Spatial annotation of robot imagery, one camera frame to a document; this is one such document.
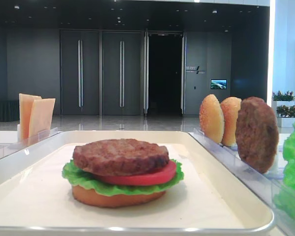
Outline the brown meat patty on burger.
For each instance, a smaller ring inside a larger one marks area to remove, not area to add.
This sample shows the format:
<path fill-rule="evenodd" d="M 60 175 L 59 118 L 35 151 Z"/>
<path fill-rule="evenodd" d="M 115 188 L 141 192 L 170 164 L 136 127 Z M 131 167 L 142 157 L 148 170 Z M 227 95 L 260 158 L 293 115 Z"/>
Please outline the brown meat patty on burger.
<path fill-rule="evenodd" d="M 165 146 L 136 139 L 108 139 L 76 146 L 73 162 L 98 176 L 132 176 L 164 168 L 169 152 Z"/>

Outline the red tomato slice on burger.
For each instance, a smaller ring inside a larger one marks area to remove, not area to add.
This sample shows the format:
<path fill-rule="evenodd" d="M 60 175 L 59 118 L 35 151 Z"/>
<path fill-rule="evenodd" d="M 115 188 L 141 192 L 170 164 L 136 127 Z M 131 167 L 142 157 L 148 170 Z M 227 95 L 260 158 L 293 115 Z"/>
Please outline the red tomato slice on burger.
<path fill-rule="evenodd" d="M 99 176 L 93 175 L 95 179 L 115 185 L 151 186 L 164 184 L 174 178 L 177 171 L 177 164 L 170 160 L 162 169 L 155 170 L 141 175 L 132 176 Z"/>

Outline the green lettuce leaf on burger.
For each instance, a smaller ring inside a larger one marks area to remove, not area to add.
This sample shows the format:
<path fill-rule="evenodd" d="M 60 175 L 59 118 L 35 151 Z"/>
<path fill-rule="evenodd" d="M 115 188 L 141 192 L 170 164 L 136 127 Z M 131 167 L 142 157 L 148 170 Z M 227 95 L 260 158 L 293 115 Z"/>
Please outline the green lettuce leaf on burger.
<path fill-rule="evenodd" d="M 76 167 L 73 160 L 70 160 L 70 162 L 64 165 L 62 169 L 62 177 L 68 180 L 72 186 L 80 186 L 86 190 L 95 190 L 98 194 L 108 197 L 119 194 L 128 196 L 149 195 L 166 191 L 184 179 L 182 164 L 175 159 L 173 161 L 177 165 L 175 176 L 166 183 L 151 186 L 130 186 L 105 183 L 96 180 L 91 173 L 85 172 Z"/>

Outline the upright brown meat patty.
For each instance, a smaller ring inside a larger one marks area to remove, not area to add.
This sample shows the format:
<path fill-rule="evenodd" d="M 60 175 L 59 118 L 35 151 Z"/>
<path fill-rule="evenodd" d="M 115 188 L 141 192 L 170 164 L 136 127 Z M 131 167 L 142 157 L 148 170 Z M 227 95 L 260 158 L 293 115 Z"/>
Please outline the upright brown meat patty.
<path fill-rule="evenodd" d="M 274 110 L 258 97 L 242 100 L 236 121 L 236 144 L 240 159 L 264 174 L 273 165 L 278 141 Z"/>

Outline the green lettuce in rack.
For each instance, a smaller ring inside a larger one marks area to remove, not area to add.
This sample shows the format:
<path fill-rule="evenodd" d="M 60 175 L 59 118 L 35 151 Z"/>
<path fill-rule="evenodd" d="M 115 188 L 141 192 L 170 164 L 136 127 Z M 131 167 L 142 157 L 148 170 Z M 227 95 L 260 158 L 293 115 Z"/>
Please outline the green lettuce in rack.
<path fill-rule="evenodd" d="M 283 171 L 283 183 L 286 188 L 274 196 L 274 203 L 295 220 L 295 123 L 293 127 L 294 132 L 283 144 L 283 158 L 288 162 Z"/>

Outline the sesame bun far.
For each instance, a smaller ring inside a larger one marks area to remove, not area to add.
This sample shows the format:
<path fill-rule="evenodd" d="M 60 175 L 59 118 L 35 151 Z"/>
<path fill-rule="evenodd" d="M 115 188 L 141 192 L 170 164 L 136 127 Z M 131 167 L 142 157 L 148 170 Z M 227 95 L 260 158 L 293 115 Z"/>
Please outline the sesame bun far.
<path fill-rule="evenodd" d="M 225 122 L 220 103 L 214 94 L 206 96 L 199 111 L 200 128 L 215 143 L 222 141 Z"/>

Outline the sesame bun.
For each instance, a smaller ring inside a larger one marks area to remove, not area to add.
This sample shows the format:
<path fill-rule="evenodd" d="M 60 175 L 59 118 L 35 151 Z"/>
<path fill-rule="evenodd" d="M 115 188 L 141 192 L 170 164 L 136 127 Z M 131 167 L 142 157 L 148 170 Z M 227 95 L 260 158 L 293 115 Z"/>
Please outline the sesame bun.
<path fill-rule="evenodd" d="M 236 121 L 240 110 L 241 99 L 228 97 L 221 103 L 224 115 L 224 134 L 221 143 L 225 146 L 233 146 L 236 143 Z"/>
<path fill-rule="evenodd" d="M 225 122 L 220 103 L 214 94 L 206 96 L 199 111 L 200 128 L 215 143 L 222 141 Z"/>

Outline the middle double door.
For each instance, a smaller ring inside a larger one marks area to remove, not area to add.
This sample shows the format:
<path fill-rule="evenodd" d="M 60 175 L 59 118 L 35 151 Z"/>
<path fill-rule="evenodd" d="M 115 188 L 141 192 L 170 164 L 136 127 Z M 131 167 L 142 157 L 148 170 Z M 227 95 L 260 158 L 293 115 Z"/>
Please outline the middle double door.
<path fill-rule="evenodd" d="M 141 35 L 103 33 L 103 114 L 139 115 Z"/>

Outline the double door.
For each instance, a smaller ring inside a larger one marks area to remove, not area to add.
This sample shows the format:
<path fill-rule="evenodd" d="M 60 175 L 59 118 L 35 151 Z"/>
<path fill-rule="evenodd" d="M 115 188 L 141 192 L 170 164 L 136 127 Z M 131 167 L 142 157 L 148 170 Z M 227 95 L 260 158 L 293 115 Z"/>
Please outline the double door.
<path fill-rule="evenodd" d="M 139 115 L 141 35 L 103 33 L 103 114 Z"/>
<path fill-rule="evenodd" d="M 63 115 L 99 114 L 99 33 L 63 30 L 61 111 Z"/>

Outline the sesame bun near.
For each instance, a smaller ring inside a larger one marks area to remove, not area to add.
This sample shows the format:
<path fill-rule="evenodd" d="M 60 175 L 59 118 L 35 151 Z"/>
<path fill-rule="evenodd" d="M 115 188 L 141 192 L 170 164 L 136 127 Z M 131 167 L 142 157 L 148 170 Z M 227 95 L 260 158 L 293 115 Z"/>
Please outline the sesame bun near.
<path fill-rule="evenodd" d="M 240 110 L 241 99 L 228 97 L 221 103 L 224 115 L 224 134 L 221 143 L 225 146 L 233 146 L 236 143 L 236 121 Z"/>

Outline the left double door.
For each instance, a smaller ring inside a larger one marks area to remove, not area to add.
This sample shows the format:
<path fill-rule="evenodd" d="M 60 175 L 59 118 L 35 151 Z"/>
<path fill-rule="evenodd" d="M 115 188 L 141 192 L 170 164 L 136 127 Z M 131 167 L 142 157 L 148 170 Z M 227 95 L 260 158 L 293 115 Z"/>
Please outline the left double door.
<path fill-rule="evenodd" d="M 99 33 L 63 30 L 61 111 L 63 115 L 99 114 Z"/>

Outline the bottom bun slice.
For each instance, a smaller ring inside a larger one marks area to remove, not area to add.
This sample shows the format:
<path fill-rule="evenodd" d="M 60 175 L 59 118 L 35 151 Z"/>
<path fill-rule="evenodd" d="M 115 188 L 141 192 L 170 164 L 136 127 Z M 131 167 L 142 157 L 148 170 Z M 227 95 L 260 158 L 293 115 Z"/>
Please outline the bottom bun slice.
<path fill-rule="evenodd" d="M 124 195 L 104 196 L 98 194 L 94 189 L 87 190 L 81 186 L 73 186 L 72 194 L 75 200 L 95 207 L 118 208 L 146 204 L 161 198 L 166 192 L 157 192 L 148 195 Z"/>

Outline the white clip holder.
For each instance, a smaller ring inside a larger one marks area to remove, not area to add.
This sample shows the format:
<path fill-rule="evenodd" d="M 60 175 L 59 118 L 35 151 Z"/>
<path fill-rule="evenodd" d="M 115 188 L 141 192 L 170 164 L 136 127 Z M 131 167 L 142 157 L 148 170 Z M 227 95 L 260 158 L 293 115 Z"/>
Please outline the white clip holder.
<path fill-rule="evenodd" d="M 17 125 L 17 142 L 21 141 L 21 126 L 20 124 Z"/>

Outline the lower flower planter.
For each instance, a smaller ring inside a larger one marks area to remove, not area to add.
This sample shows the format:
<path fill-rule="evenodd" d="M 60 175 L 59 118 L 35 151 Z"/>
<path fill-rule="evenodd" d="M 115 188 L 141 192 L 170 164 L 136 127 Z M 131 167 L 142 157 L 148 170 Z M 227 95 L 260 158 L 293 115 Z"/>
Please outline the lower flower planter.
<path fill-rule="evenodd" d="M 279 127 L 292 127 L 295 122 L 295 105 L 286 106 L 281 105 L 277 107 L 278 126 Z"/>

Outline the flower planter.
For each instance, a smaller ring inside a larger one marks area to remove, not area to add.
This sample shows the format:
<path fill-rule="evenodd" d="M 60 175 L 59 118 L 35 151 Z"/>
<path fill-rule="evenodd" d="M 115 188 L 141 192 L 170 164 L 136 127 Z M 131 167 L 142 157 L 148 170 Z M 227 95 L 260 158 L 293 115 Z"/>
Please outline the flower planter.
<path fill-rule="evenodd" d="M 279 127 L 292 127 L 295 122 L 295 105 L 286 106 L 281 105 L 277 107 L 278 126 Z"/>
<path fill-rule="evenodd" d="M 272 93 L 272 108 L 274 111 L 277 110 L 277 107 L 283 105 L 287 107 L 295 105 L 295 95 L 293 91 L 278 91 Z"/>

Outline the upper flower planter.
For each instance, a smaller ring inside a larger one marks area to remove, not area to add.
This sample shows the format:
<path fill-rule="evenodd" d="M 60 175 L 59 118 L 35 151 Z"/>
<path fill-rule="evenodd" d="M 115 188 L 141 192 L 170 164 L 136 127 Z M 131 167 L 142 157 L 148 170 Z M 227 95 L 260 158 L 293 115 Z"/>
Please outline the upper flower planter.
<path fill-rule="evenodd" d="M 293 91 L 278 91 L 272 93 L 272 108 L 274 111 L 277 110 L 277 107 L 283 105 L 287 107 L 295 105 L 295 95 Z"/>

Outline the clear acrylic left rack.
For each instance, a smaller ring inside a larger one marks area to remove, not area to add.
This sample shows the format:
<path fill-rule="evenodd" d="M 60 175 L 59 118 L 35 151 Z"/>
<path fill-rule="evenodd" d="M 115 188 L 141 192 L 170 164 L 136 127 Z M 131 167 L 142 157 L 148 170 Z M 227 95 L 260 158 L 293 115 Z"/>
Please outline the clear acrylic left rack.
<path fill-rule="evenodd" d="M 8 162 L 16 164 L 19 160 L 23 170 L 38 163 L 66 144 L 64 137 L 59 136 L 58 133 L 60 132 L 55 128 L 21 142 L 0 145 L 0 164 Z"/>

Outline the clear acrylic rack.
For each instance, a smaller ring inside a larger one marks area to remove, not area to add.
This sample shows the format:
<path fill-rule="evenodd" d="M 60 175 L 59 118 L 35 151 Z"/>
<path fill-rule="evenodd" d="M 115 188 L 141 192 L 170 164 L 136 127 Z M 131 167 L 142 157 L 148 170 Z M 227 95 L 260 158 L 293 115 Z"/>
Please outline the clear acrylic rack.
<path fill-rule="evenodd" d="M 66 144 L 64 137 L 59 136 L 58 133 L 60 132 L 55 128 L 21 142 L 0 145 L 0 164 L 8 162 L 16 164 L 19 160 L 23 170 L 38 163 Z"/>
<path fill-rule="evenodd" d="M 218 145 L 196 128 L 190 135 L 272 208 L 277 227 L 284 235 L 295 236 L 295 191 L 283 183 L 283 170 L 287 165 L 283 158 L 283 142 L 289 134 L 279 135 L 274 164 L 266 174 L 260 174 L 242 162 L 237 154 L 237 146 Z"/>

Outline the clear acrylic right rack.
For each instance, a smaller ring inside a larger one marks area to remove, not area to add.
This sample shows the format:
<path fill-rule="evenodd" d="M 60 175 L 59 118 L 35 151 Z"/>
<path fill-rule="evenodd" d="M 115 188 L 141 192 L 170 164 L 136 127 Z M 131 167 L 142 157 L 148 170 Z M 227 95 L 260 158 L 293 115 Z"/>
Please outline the clear acrylic right rack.
<path fill-rule="evenodd" d="M 283 183 L 283 170 L 287 165 L 283 158 L 283 142 L 289 134 L 279 135 L 274 164 L 266 174 L 260 174 L 242 162 L 237 154 L 237 146 L 218 145 L 196 128 L 190 135 L 272 208 L 277 227 L 284 235 L 295 236 L 295 191 Z"/>

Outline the small wall screen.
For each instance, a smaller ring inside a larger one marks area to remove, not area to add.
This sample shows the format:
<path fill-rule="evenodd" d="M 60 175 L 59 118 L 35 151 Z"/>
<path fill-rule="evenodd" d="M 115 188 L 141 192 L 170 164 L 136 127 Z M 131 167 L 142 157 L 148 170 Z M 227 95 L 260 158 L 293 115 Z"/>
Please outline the small wall screen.
<path fill-rule="evenodd" d="M 210 89 L 227 89 L 227 80 L 211 80 Z"/>

